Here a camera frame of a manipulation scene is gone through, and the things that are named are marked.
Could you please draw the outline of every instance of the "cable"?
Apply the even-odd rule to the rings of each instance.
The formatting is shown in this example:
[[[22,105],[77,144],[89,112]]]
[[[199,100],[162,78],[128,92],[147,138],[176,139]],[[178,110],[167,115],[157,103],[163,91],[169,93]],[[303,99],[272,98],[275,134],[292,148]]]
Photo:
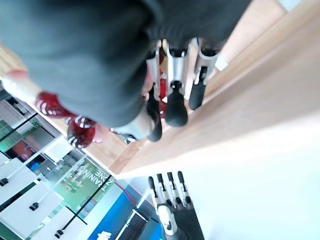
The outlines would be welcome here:
[[[131,203],[136,206],[137,202],[130,196],[130,194],[116,181],[114,181],[115,185],[117,185],[123,192],[124,194],[129,198],[129,200],[131,201]]]
[[[108,180],[111,178],[111,174],[107,177],[107,179],[101,184],[100,187],[89,197],[89,199],[80,207],[80,209],[73,215],[73,217],[66,223],[66,225],[61,229],[61,231],[64,231],[70,223],[78,216],[78,214],[85,208],[85,206],[95,197],[95,195],[103,188],[103,186],[108,182]]]

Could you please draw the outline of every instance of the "black fingertip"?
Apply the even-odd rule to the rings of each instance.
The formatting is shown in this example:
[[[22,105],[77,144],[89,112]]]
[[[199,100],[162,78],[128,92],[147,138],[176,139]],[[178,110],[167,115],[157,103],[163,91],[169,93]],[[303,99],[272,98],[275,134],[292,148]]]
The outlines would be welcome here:
[[[162,123],[161,120],[159,120],[158,124],[154,127],[154,130],[152,133],[148,136],[148,139],[151,142],[157,142],[162,137]]]
[[[204,100],[206,85],[202,82],[198,84],[193,83],[190,98],[189,98],[189,107],[191,110],[196,110],[202,105]]]
[[[154,98],[154,89],[149,92],[149,100],[146,109],[154,122],[154,129],[147,137],[151,142],[157,142],[162,137],[162,123],[159,113],[159,102]]]
[[[162,178],[162,174],[161,173],[157,174],[156,177],[158,178],[159,183],[163,183],[164,182],[164,179]]]
[[[155,182],[154,182],[154,179],[153,179],[152,176],[150,176],[150,177],[148,178],[148,181],[149,181],[149,187],[150,187],[151,189],[156,189]]]
[[[165,202],[166,202],[166,204],[168,204],[169,206],[171,206],[171,207],[172,207],[172,202],[171,202],[171,200],[170,200],[170,199],[166,200]]]
[[[184,179],[184,176],[181,171],[178,171],[178,178],[179,178],[180,183],[182,183],[182,184],[185,183],[185,179]]]
[[[186,202],[187,204],[192,204],[192,202],[191,202],[191,197],[190,197],[190,196],[186,196],[186,197],[185,197],[185,202]]]
[[[172,127],[182,127],[188,122],[188,112],[185,107],[184,96],[178,89],[174,89],[173,93],[168,96],[165,111],[165,121]]]
[[[174,176],[172,175],[172,172],[168,172],[168,179],[169,179],[169,181],[171,181],[171,182],[174,181]]]

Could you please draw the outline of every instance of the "prosthetic hand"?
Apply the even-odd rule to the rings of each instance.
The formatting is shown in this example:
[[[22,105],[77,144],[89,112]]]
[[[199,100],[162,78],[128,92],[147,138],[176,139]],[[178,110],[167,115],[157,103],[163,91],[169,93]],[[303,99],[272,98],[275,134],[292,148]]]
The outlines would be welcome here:
[[[189,196],[181,171],[178,172],[182,198],[179,196],[172,172],[167,173],[169,186],[164,184],[161,174],[157,175],[158,187],[149,177],[150,192],[162,225],[164,240],[204,240],[196,211]]]

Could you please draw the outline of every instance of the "red robotic part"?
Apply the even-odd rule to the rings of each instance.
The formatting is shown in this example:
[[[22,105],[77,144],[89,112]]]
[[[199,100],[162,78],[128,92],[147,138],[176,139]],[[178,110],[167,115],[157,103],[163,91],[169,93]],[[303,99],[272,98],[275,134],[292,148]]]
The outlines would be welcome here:
[[[80,128],[83,128],[83,129],[89,129],[96,125],[95,121],[87,117],[84,117],[82,115],[75,117],[73,120],[75,124],[77,124]]]
[[[67,139],[74,148],[83,149],[92,143],[95,132],[96,129],[94,127],[80,127],[75,123],[74,119],[72,119],[69,121]]]
[[[41,92],[35,100],[36,108],[50,118],[64,118],[73,115],[60,105],[57,95]]]

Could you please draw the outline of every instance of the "black metal bar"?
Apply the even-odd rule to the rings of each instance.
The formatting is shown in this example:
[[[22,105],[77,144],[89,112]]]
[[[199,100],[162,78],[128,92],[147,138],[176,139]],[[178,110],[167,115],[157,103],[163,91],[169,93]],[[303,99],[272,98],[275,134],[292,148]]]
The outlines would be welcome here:
[[[66,225],[61,229],[61,231],[65,230],[70,223],[78,216],[78,214],[85,208],[85,206],[95,197],[95,195],[104,187],[107,181],[111,178],[111,174],[107,177],[107,179],[101,184],[100,187],[89,197],[89,199],[82,205],[82,207],[73,215],[73,217],[66,223]]]
[[[13,132],[15,132],[16,130],[18,130],[20,127],[22,127],[24,124],[26,124],[27,122],[29,122],[31,119],[33,119],[35,116],[37,116],[38,113],[36,112],[35,114],[33,114],[31,117],[29,117],[28,119],[26,119],[23,123],[21,123],[19,126],[15,127],[14,129],[12,129],[10,132],[8,132],[6,135],[4,135],[2,138],[0,138],[0,143],[5,140],[7,137],[9,137]]]

